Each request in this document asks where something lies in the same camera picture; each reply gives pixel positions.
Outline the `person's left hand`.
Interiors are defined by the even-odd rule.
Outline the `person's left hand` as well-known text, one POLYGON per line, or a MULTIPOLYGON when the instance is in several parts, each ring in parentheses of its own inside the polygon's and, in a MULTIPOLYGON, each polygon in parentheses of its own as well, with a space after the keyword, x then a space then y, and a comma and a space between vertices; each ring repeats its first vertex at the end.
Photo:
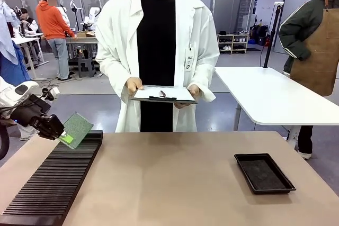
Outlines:
MULTIPOLYGON (((197 102, 199 97, 200 97, 200 89, 197 85, 193 84, 191 86, 188 87, 188 91, 190 92, 191 96, 195 99, 195 101, 197 102)), ((175 103, 174 106, 177 109, 182 109, 185 108, 187 106, 190 106, 191 103, 175 103)))

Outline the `person's right hand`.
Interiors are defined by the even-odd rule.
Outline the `person's right hand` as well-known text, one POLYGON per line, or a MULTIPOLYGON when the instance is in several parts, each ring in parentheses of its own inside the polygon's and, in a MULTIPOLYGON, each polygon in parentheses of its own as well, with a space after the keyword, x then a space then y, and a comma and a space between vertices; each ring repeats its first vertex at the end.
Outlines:
POLYGON ((129 95, 133 95, 137 90, 143 90, 144 86, 142 85, 142 81, 138 77, 130 77, 125 86, 128 89, 129 95))

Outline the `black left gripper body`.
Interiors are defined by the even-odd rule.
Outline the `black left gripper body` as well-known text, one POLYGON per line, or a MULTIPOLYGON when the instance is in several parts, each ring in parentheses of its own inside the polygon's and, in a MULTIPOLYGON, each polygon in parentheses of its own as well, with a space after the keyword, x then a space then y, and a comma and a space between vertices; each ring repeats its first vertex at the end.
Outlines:
POLYGON ((40 137, 49 140, 58 139, 64 133, 64 125, 54 114, 50 116, 34 116, 29 125, 38 130, 40 137))

